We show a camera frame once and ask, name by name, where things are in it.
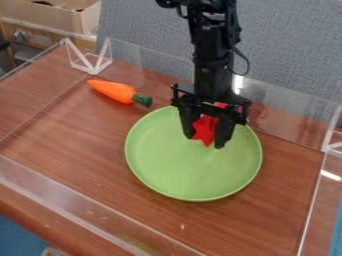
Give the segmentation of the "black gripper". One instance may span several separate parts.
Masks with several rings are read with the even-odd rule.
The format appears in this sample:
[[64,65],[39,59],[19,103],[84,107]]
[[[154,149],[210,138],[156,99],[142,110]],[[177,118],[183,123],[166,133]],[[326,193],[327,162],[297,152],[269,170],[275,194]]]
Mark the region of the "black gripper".
[[191,84],[174,83],[171,89],[174,93],[171,105],[179,110],[183,133],[189,139],[195,134],[193,123],[199,119],[201,115],[217,117],[223,112],[219,104],[223,104],[235,113],[235,119],[230,114],[222,114],[218,118],[215,148],[223,148],[226,142],[231,139],[235,122],[241,125],[247,124],[251,101],[235,94],[233,90],[225,92],[221,99],[213,99],[198,96],[195,94],[195,87]]

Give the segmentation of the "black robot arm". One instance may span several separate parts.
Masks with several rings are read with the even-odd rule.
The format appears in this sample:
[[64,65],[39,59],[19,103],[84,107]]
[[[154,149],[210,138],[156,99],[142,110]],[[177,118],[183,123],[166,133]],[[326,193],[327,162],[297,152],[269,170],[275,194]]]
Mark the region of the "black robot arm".
[[237,0],[155,0],[162,8],[175,9],[187,20],[194,45],[194,84],[175,83],[171,105],[179,110],[183,134],[189,139],[199,133],[195,126],[211,116],[215,148],[225,147],[235,125],[245,125],[251,101],[233,91],[234,54],[242,28],[238,23]]

